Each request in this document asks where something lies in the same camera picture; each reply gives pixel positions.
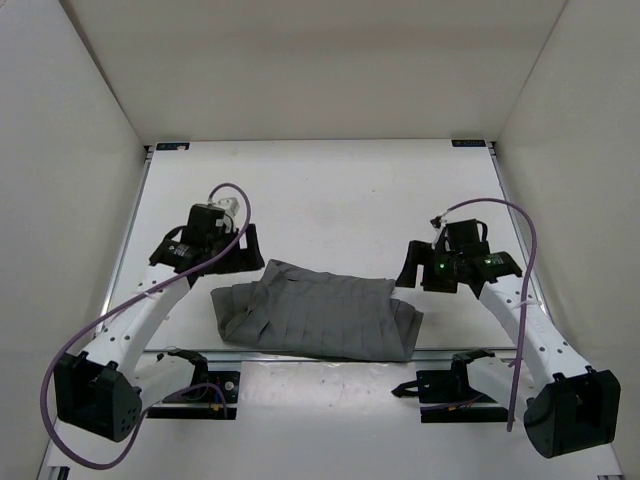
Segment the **grey pleated skirt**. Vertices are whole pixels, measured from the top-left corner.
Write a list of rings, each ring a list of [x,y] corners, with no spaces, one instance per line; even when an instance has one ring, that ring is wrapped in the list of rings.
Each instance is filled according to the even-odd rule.
[[[407,362],[423,313],[395,282],[315,272],[272,259],[258,281],[210,292],[229,344],[305,357]]]

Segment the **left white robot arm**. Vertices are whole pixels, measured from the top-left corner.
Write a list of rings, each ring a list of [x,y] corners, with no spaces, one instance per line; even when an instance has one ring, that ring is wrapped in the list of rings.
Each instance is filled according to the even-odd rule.
[[[195,204],[185,225],[171,230],[149,258],[134,305],[117,313],[83,350],[65,353],[53,370],[60,420],[120,442],[143,412],[181,392],[208,389],[205,358],[175,348],[145,367],[138,362],[170,311],[207,275],[257,271],[265,263],[256,227],[237,227],[236,198]]]

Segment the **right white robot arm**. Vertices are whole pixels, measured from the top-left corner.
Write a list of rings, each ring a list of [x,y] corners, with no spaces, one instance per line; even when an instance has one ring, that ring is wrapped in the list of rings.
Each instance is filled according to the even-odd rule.
[[[436,241],[413,240],[396,284],[428,292],[467,285],[516,346],[512,365],[478,348],[453,355],[449,369],[420,371],[393,390],[416,397],[422,413],[494,402],[521,421],[534,449],[553,458],[613,442],[621,386],[573,349],[534,297],[513,257],[492,251],[479,220],[441,223]]]

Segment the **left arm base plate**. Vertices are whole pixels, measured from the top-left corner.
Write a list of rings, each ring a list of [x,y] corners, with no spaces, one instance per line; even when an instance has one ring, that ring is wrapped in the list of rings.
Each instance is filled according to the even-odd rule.
[[[200,388],[173,395],[152,407],[149,419],[232,421],[237,417],[241,371],[239,365],[212,367],[208,382],[217,389]]]

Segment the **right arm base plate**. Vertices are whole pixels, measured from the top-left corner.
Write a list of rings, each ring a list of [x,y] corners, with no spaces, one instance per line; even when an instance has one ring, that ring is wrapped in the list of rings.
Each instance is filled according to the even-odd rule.
[[[391,390],[398,399],[416,399],[422,424],[505,423],[507,410],[486,394],[472,389],[461,365],[448,369],[423,368],[413,380]]]

